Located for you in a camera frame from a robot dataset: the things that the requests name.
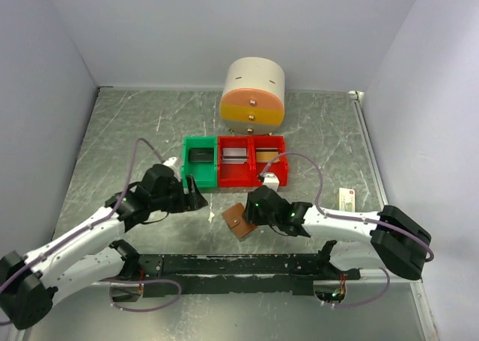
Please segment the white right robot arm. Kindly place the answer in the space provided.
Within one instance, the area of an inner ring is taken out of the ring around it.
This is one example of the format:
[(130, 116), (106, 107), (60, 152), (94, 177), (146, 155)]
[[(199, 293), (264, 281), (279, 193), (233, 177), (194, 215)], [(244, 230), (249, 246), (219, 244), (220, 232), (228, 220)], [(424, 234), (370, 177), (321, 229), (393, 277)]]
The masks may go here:
[(369, 244), (373, 260), (407, 280), (421, 279), (424, 264), (434, 259), (431, 235), (392, 205), (379, 212), (322, 209), (307, 202), (290, 203), (263, 185), (248, 193), (243, 215), (249, 224), (276, 227), (286, 236)]

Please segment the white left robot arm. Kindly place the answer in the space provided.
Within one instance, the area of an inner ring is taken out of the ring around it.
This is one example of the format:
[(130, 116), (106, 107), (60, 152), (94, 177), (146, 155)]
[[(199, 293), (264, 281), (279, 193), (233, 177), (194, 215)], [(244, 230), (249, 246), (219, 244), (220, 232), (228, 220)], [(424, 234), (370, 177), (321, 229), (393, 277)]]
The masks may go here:
[(25, 330), (92, 283), (131, 281), (140, 272), (140, 255), (122, 235), (147, 224), (154, 212), (192, 212), (207, 204), (192, 176), (182, 182), (169, 166), (154, 165), (63, 236), (23, 256), (16, 251), (3, 256), (1, 311), (16, 329)]

